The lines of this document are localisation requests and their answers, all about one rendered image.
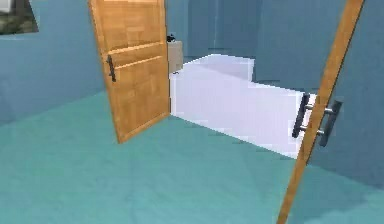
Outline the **wooden panelled room door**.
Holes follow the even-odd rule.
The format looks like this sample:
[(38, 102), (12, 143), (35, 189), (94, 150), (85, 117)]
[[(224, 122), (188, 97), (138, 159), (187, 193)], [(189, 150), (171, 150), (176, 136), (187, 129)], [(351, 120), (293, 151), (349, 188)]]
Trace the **wooden panelled room door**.
[[(170, 115), (165, 0), (88, 0), (116, 138)], [(109, 76), (111, 55), (116, 82)]]

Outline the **framed wall picture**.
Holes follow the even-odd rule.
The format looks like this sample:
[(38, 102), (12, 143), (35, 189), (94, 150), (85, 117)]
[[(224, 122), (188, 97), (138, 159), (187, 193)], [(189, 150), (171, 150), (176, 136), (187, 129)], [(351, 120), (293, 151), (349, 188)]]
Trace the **framed wall picture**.
[(0, 35), (38, 31), (30, 0), (0, 0)]

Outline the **beige cabinet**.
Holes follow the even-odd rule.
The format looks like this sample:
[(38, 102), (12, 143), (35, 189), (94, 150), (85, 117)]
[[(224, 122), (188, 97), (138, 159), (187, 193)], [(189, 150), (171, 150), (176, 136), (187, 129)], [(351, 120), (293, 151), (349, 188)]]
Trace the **beige cabinet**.
[(172, 41), (167, 43), (168, 46), (168, 64), (169, 72), (175, 73), (183, 67), (183, 48), (181, 41)]

